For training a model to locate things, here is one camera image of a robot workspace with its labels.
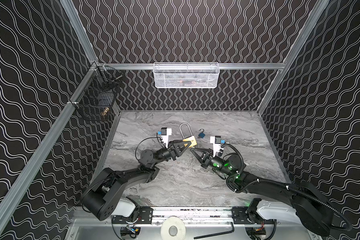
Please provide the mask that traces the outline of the brass padlock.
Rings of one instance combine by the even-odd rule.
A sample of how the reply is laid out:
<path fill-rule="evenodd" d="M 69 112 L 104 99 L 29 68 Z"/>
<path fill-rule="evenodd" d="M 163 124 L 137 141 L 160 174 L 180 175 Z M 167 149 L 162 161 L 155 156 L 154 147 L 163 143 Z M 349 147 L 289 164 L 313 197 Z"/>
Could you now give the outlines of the brass padlock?
<path fill-rule="evenodd" d="M 193 147 L 195 147 L 197 145 L 196 137 L 193 134 L 189 124 L 181 123 L 179 125 L 179 130 L 180 130 L 180 133 L 182 135 L 183 141 L 184 142 L 191 142 L 189 144 L 189 146 L 188 146 L 189 148 L 193 148 Z"/>

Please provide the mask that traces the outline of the small blue padlock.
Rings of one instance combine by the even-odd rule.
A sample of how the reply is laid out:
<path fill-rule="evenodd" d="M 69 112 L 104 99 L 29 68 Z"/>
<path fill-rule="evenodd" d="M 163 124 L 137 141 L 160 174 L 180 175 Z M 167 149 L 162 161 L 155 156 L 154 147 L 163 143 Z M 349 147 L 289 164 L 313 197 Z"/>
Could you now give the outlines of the small blue padlock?
<path fill-rule="evenodd" d="M 203 139 L 206 136 L 204 131 L 205 131 L 204 129 L 200 129 L 200 132 L 198 134 L 198 139 Z"/>

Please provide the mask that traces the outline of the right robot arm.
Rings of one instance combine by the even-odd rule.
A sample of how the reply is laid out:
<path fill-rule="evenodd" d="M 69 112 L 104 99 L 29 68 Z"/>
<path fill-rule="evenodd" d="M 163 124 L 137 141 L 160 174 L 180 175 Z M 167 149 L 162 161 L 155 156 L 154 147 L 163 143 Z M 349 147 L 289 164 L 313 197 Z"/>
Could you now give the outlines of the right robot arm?
<path fill-rule="evenodd" d="M 211 168 L 234 193 L 264 196 L 284 203 L 296 210 L 303 226 L 322 237 L 330 235 L 334 212 L 325 197 L 313 184 L 300 185 L 264 179 L 246 172 L 246 164 L 238 151 L 223 158 L 211 149 L 191 148 L 191 153 L 205 169 Z"/>

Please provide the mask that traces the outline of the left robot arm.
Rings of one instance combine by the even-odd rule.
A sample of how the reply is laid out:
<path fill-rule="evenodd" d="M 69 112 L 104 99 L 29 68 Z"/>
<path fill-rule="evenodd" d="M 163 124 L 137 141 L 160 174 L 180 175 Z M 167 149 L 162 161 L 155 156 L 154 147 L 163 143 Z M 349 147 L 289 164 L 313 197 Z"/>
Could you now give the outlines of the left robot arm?
<path fill-rule="evenodd" d="M 80 198 L 82 207 L 98 220 L 104 221 L 116 210 L 126 189 L 153 181 L 160 171 L 157 164 L 176 160 L 191 145 L 191 141 L 171 141 L 167 148 L 157 151 L 149 149 L 141 151 L 137 168 L 124 171 L 103 169 L 82 194 Z"/>

